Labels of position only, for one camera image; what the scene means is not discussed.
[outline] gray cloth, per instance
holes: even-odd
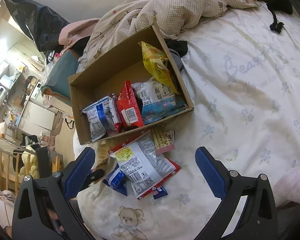
[[[169,49],[169,51],[173,57],[174,62],[176,63],[176,65],[178,67],[178,70],[180,71],[183,68],[183,63],[181,61],[181,57],[180,57],[179,53],[176,52],[174,49]]]

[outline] blue package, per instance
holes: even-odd
[[[125,182],[126,175],[120,169],[117,164],[113,171],[111,171],[108,176],[103,180],[103,183],[108,187],[113,188],[115,191],[127,196],[127,188]]]
[[[161,186],[155,190],[155,192],[153,194],[153,198],[157,199],[157,198],[164,197],[166,195],[168,195],[168,192],[166,191],[166,189],[164,187]]]
[[[92,141],[100,139],[106,132],[108,132],[109,136],[117,133],[110,110],[109,99],[110,97],[106,96],[82,110],[82,113],[87,115],[90,124]]]
[[[170,87],[164,86],[155,78],[131,86],[137,98],[142,100],[141,116],[145,125],[184,110],[182,106],[185,102],[181,95],[176,95]]]

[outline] black plastic bag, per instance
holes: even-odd
[[[34,40],[39,51],[60,52],[59,35],[69,24],[48,6],[32,0],[4,0],[12,18],[29,38]]]

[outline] open cardboard box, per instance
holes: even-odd
[[[164,122],[174,116],[191,111],[194,108],[177,65],[158,27],[153,25],[152,27],[135,33],[133,36],[106,52],[83,72],[68,78],[74,121],[81,145],[92,142],[90,125],[87,116],[82,113],[82,109],[109,93],[114,93],[116,96],[119,96],[126,80],[130,80],[131,84],[133,84],[136,82],[146,82],[151,78],[151,74],[145,69],[142,61],[142,50],[138,44],[140,41],[149,43],[166,53],[170,61],[168,69],[170,70],[170,74],[174,76],[178,82],[176,87],[186,102],[187,107],[177,114],[165,117],[143,127],[122,132],[114,136],[107,136],[106,134],[95,142],[121,137],[146,129],[149,126]]]

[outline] pink cloth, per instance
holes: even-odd
[[[99,20],[99,18],[82,20],[63,27],[59,35],[59,44],[64,45],[61,55],[70,49],[78,40],[90,36]]]

